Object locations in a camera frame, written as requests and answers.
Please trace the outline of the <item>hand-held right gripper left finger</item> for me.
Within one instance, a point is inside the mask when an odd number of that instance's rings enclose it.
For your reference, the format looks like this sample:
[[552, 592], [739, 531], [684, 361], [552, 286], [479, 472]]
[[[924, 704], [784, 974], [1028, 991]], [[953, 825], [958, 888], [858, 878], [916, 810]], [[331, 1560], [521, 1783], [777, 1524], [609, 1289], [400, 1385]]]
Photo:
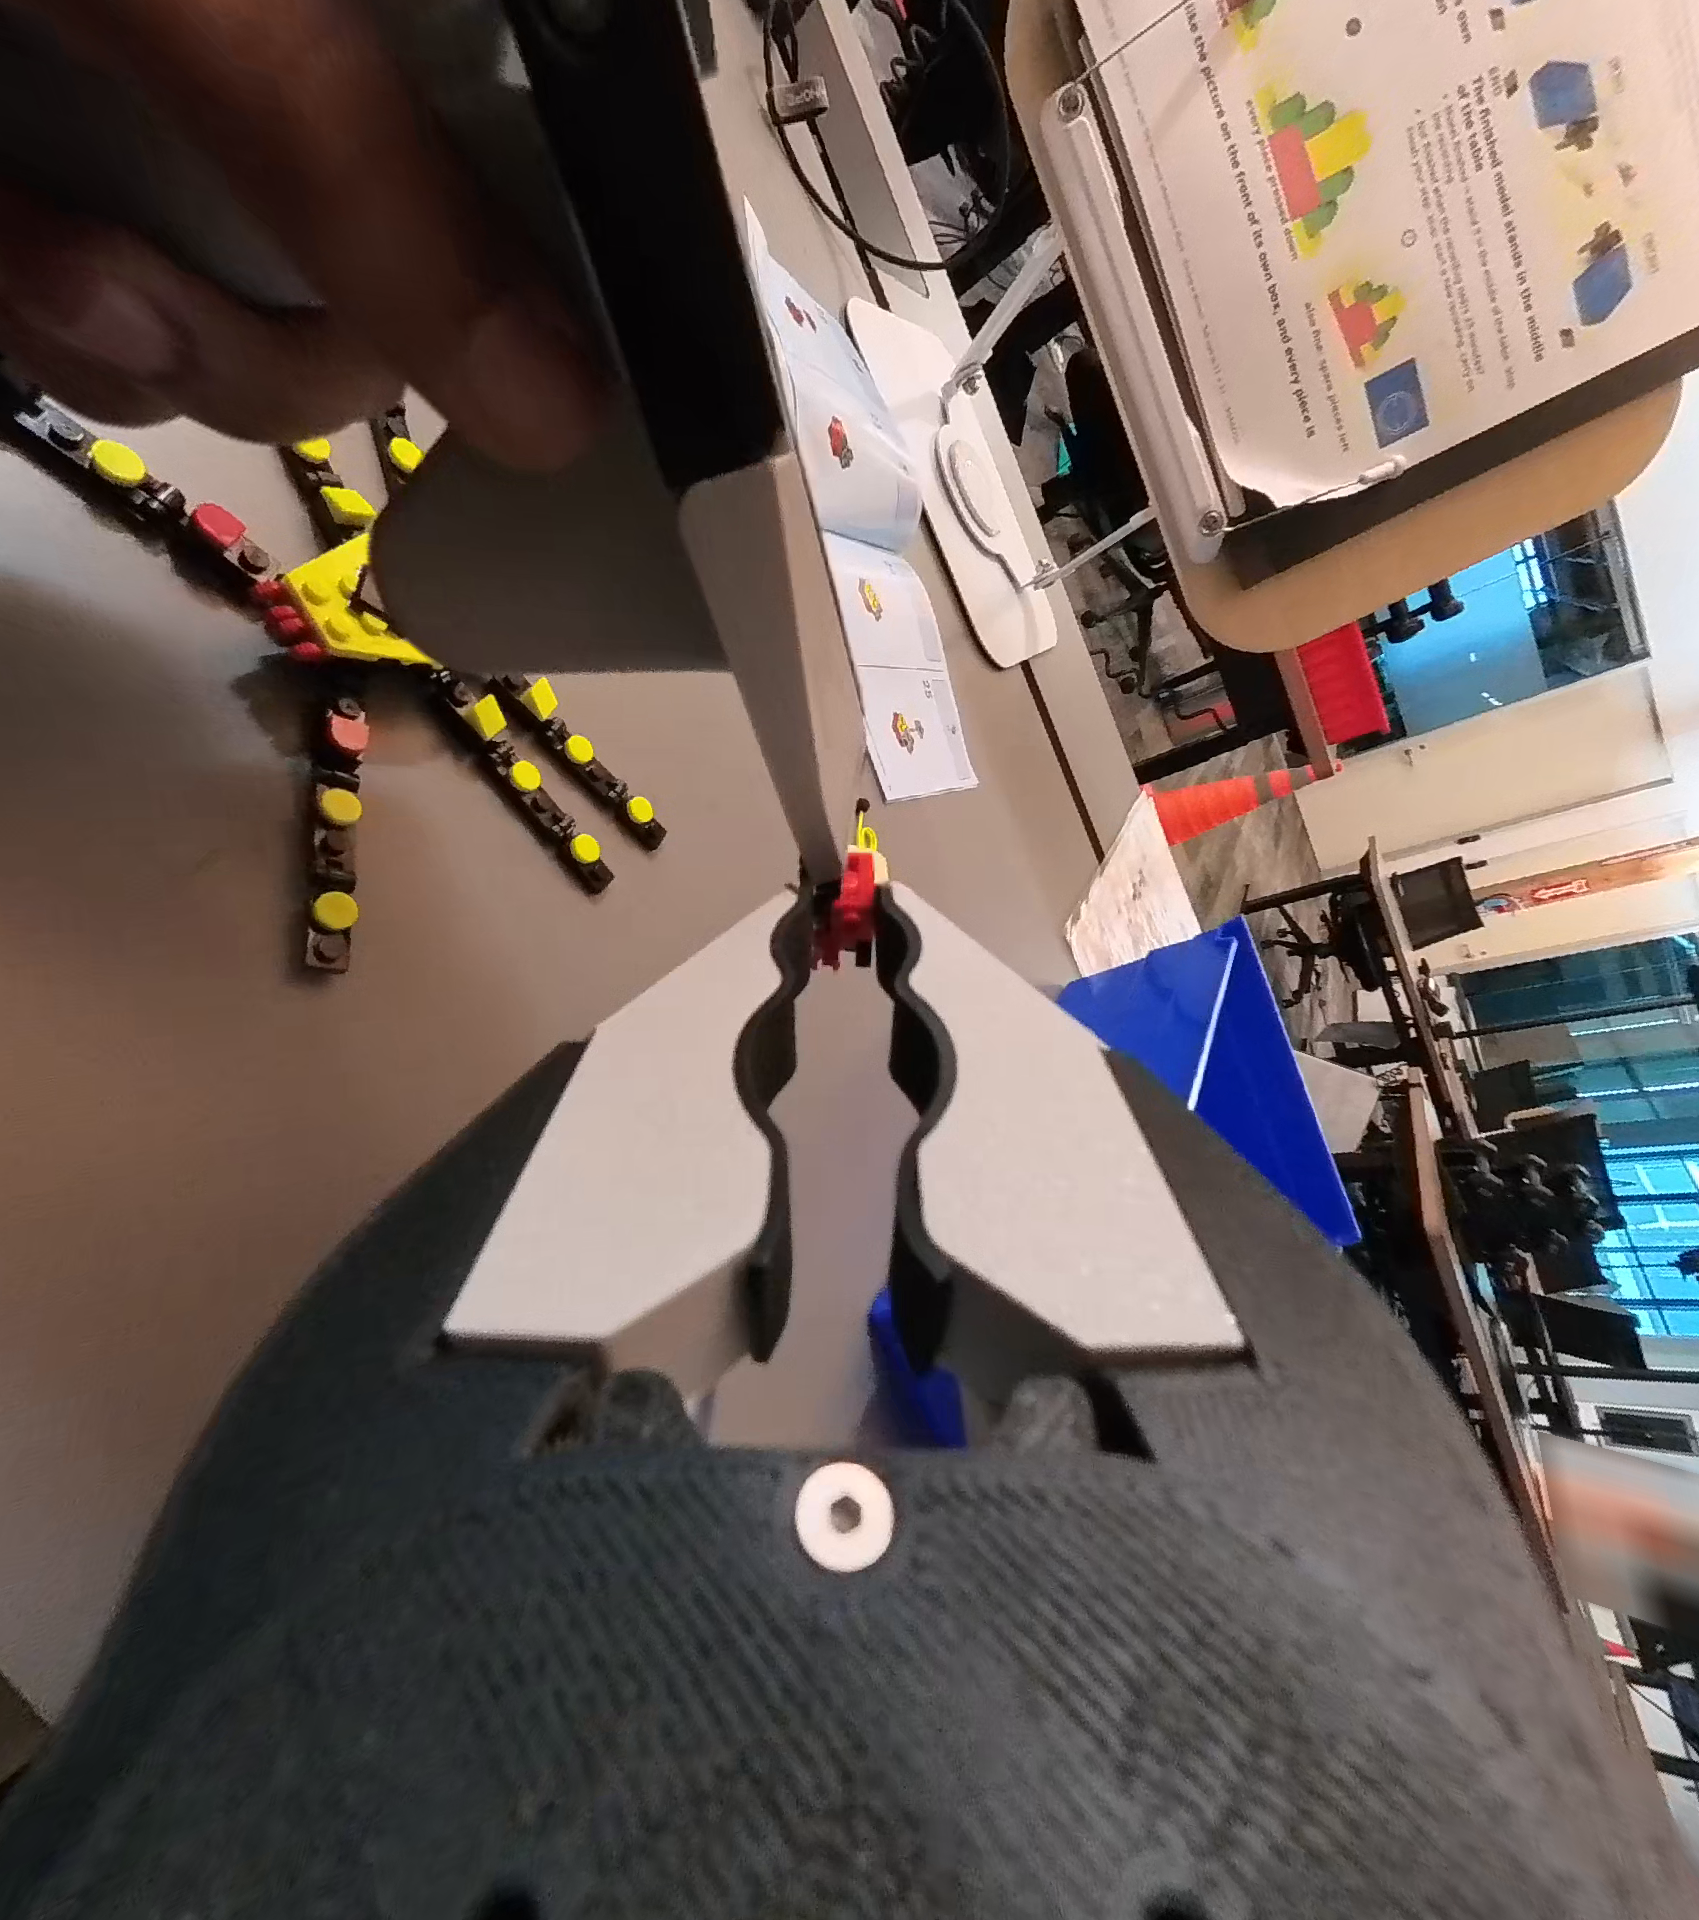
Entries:
[[829, 1363], [791, 1321], [797, 1080], [814, 895], [784, 888], [603, 1021], [442, 1318], [455, 1358], [654, 1374], [691, 1405], [731, 1374], [777, 1387], [731, 1439], [829, 1439]]

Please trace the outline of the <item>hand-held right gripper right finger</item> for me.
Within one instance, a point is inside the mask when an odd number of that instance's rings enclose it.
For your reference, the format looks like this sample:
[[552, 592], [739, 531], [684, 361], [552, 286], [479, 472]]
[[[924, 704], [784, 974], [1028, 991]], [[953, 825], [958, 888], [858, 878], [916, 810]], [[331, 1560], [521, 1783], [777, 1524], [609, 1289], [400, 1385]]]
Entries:
[[1172, 1184], [1157, 1080], [904, 883], [880, 891], [886, 1077], [911, 1115], [886, 1292], [916, 1378], [983, 1447], [1028, 1385], [1146, 1432], [1166, 1396], [1252, 1385], [1252, 1343]]

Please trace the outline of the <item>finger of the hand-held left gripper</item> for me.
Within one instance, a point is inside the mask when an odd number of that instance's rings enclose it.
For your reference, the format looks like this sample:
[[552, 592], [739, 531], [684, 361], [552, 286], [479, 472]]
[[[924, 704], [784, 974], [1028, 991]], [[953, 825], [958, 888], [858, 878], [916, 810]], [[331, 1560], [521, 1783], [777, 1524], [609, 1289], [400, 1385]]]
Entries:
[[797, 454], [696, 483], [676, 526], [810, 883], [858, 825], [864, 718], [831, 565]]
[[646, 428], [526, 472], [445, 433], [372, 531], [382, 610], [475, 674], [725, 674]]

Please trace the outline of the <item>small red black lego assembly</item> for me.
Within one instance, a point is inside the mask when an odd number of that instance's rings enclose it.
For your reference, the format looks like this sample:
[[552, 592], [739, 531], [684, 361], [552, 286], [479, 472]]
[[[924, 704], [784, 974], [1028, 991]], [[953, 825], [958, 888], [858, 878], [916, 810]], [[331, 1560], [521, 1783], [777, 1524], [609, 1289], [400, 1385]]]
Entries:
[[838, 969], [850, 959], [858, 969], [876, 966], [880, 912], [886, 903], [888, 860], [871, 823], [871, 801], [858, 801], [853, 840], [841, 856], [834, 891], [817, 895], [814, 903], [814, 969]]

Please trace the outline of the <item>lego instruction booklet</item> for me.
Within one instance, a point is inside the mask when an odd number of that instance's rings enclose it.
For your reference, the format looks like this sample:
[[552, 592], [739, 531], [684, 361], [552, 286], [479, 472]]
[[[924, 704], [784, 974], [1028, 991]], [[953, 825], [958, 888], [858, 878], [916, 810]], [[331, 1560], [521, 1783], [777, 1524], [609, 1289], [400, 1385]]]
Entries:
[[978, 777], [949, 664], [911, 565], [924, 520], [922, 472], [845, 325], [768, 251], [753, 206], [742, 231], [880, 788], [888, 802], [970, 794]]

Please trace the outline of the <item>yellow black lego spider model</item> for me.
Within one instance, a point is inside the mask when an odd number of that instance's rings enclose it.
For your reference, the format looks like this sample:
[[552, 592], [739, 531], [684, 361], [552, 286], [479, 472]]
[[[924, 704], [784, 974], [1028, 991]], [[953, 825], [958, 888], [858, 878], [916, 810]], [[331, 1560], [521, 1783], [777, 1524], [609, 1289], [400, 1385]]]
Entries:
[[157, 549], [177, 573], [250, 613], [275, 654], [313, 676], [298, 853], [305, 974], [341, 975], [354, 969], [365, 764], [373, 745], [365, 694], [379, 676], [414, 687], [433, 721], [459, 740], [479, 777], [580, 895], [603, 899], [615, 872], [591, 823], [552, 788], [552, 772], [574, 783], [630, 847], [664, 852], [658, 806], [603, 762], [586, 730], [574, 728], [549, 676], [468, 676], [395, 630], [372, 565], [372, 531], [382, 511], [340, 472], [328, 435], [276, 448], [322, 539], [316, 555], [294, 565], [280, 562], [245, 514], [191, 497], [157, 477], [141, 449], [82, 424], [40, 392], [0, 410], [0, 439]]

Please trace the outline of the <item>person's left hand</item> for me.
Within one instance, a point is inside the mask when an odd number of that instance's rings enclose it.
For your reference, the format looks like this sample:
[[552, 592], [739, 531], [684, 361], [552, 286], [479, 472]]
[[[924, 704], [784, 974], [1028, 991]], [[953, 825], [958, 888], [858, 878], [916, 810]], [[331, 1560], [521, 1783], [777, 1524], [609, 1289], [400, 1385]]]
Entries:
[[565, 470], [615, 375], [501, 3], [0, 3], [0, 388], [245, 443], [424, 397]]

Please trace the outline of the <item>blue plastic storage bin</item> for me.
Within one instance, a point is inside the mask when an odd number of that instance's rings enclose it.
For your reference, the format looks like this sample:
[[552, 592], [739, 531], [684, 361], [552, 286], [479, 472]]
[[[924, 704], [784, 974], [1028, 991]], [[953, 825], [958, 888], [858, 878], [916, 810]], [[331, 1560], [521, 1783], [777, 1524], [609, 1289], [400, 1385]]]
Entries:
[[1308, 1080], [1313, 1059], [1294, 1050], [1246, 920], [1076, 975], [1054, 1002], [1172, 1092], [1330, 1246], [1356, 1246], [1356, 1213]]

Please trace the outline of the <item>white desk stand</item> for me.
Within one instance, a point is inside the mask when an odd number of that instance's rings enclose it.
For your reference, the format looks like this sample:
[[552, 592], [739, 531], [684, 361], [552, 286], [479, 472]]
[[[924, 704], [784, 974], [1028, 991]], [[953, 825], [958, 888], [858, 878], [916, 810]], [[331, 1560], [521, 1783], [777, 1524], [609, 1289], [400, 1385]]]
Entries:
[[[922, 477], [940, 560], [996, 667], [1054, 650], [1051, 592], [1124, 536], [1159, 531], [1171, 576], [1182, 583], [1182, 573], [1220, 560], [1226, 531], [1220, 472], [1200, 433], [1200, 406], [1182, 385], [1172, 321], [1150, 242], [1126, 208], [1116, 137], [1093, 81], [1069, 81], [1044, 100], [1034, 150], [1051, 222], [1037, 231], [1000, 321], [991, 317], [966, 349], [953, 349], [899, 309], [867, 299], [845, 303], [845, 327]], [[1054, 266], [1069, 269], [1146, 478], [1140, 511], [1076, 562], [1054, 562], [1037, 539], [1019, 478], [995, 459], [991, 410], [983, 406], [991, 353]]]

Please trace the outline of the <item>long wooden workbench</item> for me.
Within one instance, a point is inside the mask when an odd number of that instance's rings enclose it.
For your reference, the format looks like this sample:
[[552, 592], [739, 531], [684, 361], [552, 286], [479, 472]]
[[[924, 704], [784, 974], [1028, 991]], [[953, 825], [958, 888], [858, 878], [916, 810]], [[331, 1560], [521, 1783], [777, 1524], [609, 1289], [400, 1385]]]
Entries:
[[1436, 1015], [1423, 983], [1423, 963], [1410, 944], [1410, 926], [1380, 840], [1367, 840], [1352, 878], [1362, 883], [1356, 891], [1364, 908], [1372, 908], [1384, 931], [1384, 1002], [1396, 1025], [1396, 1037], [1408, 1044], [1399, 1080], [1390, 1089], [1390, 1129], [1403, 1190], [1414, 1201], [1424, 1260], [1436, 1274], [1442, 1321], [1453, 1337], [1453, 1380], [1462, 1409], [1477, 1432], [1477, 1441], [1495, 1462], [1526, 1551], [1561, 1606], [1567, 1595], [1535, 1418], [1523, 1403], [1523, 1385], [1512, 1370], [1507, 1334], [1495, 1307], [1482, 1304], [1481, 1271], [1465, 1259], [1462, 1240], [1462, 1193], [1453, 1184], [1453, 1171], [1462, 1167], [1462, 1149], [1477, 1149], [1482, 1134], [1477, 1129], [1462, 1073], [1436, 1029]]

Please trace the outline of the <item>orange traffic cone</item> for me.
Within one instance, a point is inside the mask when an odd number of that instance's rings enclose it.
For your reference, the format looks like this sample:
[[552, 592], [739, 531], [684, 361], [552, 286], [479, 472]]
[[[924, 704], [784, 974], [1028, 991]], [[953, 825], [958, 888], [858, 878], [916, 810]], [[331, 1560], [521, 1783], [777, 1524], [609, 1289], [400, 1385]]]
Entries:
[[1258, 774], [1235, 774], [1223, 783], [1194, 784], [1150, 784], [1146, 801], [1157, 810], [1162, 840], [1171, 847], [1189, 847], [1223, 825], [1235, 825], [1272, 802], [1295, 801], [1320, 777], [1316, 769], [1276, 769]]

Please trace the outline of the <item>black monitor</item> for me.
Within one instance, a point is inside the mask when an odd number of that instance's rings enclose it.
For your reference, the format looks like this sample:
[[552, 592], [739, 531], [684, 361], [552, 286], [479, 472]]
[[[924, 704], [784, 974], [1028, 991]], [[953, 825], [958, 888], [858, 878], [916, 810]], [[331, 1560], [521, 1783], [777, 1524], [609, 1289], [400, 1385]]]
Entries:
[[1393, 872], [1390, 891], [1410, 950], [1482, 931], [1465, 856]]

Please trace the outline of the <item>red ribbed panel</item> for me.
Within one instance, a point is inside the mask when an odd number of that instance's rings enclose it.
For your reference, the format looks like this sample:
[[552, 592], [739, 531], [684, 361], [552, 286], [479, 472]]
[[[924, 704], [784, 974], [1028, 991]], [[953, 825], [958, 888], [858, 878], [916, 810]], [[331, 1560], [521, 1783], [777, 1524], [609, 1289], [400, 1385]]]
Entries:
[[1308, 642], [1295, 660], [1333, 750], [1390, 740], [1393, 718], [1362, 625]]

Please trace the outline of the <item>wooden display board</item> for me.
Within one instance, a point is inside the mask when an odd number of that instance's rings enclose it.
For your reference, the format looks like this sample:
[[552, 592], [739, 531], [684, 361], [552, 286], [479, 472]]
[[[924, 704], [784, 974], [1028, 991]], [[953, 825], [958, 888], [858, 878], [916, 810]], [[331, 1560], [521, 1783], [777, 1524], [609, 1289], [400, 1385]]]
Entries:
[[[1044, 100], [1087, 71], [1076, 3], [1009, 8], [1004, 84], [1034, 166]], [[1120, 182], [1146, 239], [1124, 166]], [[1186, 397], [1200, 406], [1177, 332], [1172, 349]], [[1688, 370], [1699, 370], [1699, 332], [1448, 454], [1294, 507], [1238, 495], [1220, 477], [1226, 506], [1220, 560], [1182, 573], [1182, 583], [1171, 576], [1182, 596], [1177, 607], [1190, 630], [1205, 630], [1235, 654], [1294, 654], [1440, 573], [1477, 565], [1495, 549], [1624, 495], [1663, 448], [1678, 383]]]

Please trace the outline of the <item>printed instruction sheet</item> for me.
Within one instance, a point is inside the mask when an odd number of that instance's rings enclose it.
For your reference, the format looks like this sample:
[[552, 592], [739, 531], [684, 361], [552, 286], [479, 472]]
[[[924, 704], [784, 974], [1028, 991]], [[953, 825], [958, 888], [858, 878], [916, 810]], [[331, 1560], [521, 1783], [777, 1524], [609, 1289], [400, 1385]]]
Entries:
[[1276, 507], [1699, 332], [1699, 3], [1080, 3], [1220, 477]]

